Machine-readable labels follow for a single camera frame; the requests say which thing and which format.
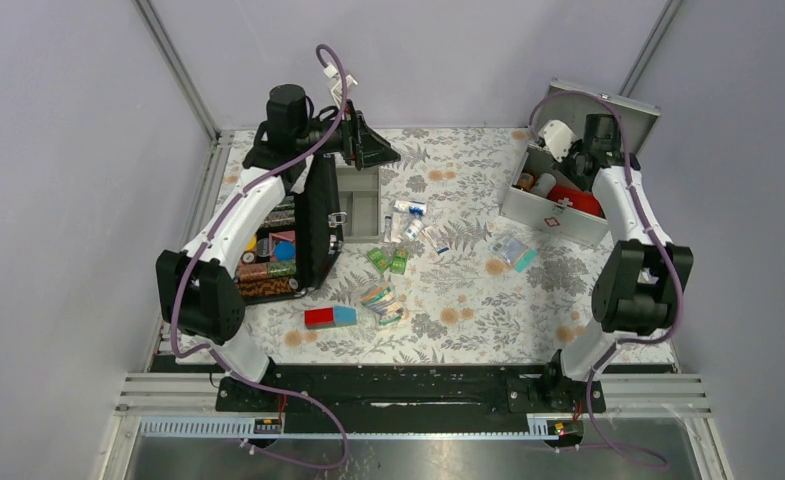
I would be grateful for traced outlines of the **brown medicine bottle orange cap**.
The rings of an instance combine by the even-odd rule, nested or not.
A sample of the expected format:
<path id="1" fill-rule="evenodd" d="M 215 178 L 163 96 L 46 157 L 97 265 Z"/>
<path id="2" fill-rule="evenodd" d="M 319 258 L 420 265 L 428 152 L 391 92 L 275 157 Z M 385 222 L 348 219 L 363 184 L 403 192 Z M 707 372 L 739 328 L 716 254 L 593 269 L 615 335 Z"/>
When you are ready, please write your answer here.
<path id="1" fill-rule="evenodd" d="M 525 192 L 530 192 L 535 185 L 536 180 L 537 178 L 534 175 L 528 172 L 522 172 L 514 184 L 514 187 Z"/>

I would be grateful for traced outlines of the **red first aid pouch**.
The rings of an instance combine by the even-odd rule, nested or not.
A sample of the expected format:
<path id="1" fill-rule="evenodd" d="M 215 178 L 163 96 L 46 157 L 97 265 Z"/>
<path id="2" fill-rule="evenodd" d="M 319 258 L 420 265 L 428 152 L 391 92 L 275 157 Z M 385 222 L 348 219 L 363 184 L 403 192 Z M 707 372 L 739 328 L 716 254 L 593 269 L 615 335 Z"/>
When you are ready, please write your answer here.
<path id="1" fill-rule="evenodd" d="M 548 193 L 547 199 L 558 205 L 571 207 L 595 217 L 604 217 L 600 203 L 588 192 L 555 185 Z"/>

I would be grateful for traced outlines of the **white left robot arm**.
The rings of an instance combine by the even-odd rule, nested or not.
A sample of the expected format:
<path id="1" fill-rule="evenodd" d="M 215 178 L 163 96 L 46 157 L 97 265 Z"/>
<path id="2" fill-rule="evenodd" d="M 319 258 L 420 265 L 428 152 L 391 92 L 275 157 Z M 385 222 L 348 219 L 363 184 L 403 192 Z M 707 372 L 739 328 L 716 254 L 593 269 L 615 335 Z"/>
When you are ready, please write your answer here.
<path id="1" fill-rule="evenodd" d="M 224 370 L 245 378 L 239 395 L 256 411 L 275 404 L 279 387 L 265 375 L 270 358 L 245 327 L 245 310 L 318 289 L 338 259 L 347 213 L 339 203 L 337 156 L 358 170 L 401 158 L 352 101 L 314 115 L 302 87 L 274 87 L 229 199 L 180 251 L 165 250 L 156 260 L 163 320 L 174 334 L 197 337 Z M 287 198 L 295 202 L 288 225 L 296 233 L 296 270 L 279 287 L 243 295 L 235 280 L 241 257 Z"/>

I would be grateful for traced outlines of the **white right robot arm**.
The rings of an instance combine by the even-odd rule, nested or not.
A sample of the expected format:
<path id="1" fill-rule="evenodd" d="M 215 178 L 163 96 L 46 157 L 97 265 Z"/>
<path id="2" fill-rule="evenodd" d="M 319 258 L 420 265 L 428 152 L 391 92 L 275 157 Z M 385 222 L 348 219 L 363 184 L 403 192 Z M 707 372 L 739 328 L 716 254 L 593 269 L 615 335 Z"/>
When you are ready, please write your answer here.
<path id="1" fill-rule="evenodd" d="M 582 136 L 550 120 L 537 136 L 555 167 L 597 200 L 614 241 L 593 287 L 592 320 L 536 383 L 541 401 L 565 412 L 591 405 L 591 385 L 620 347 L 654 345 L 674 334 L 694 257 L 656 220 L 618 116 L 587 115 Z"/>

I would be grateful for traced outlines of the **white plastic bottle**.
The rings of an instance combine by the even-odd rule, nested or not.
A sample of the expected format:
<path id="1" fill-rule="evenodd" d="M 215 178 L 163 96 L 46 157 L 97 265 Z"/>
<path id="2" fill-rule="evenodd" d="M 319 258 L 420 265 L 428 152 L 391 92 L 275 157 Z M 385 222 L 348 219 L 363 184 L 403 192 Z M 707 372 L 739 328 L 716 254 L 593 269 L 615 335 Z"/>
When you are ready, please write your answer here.
<path id="1" fill-rule="evenodd" d="M 547 198 L 557 185 L 557 179 L 551 173 L 542 173 L 530 188 L 530 193 L 542 198 Z"/>

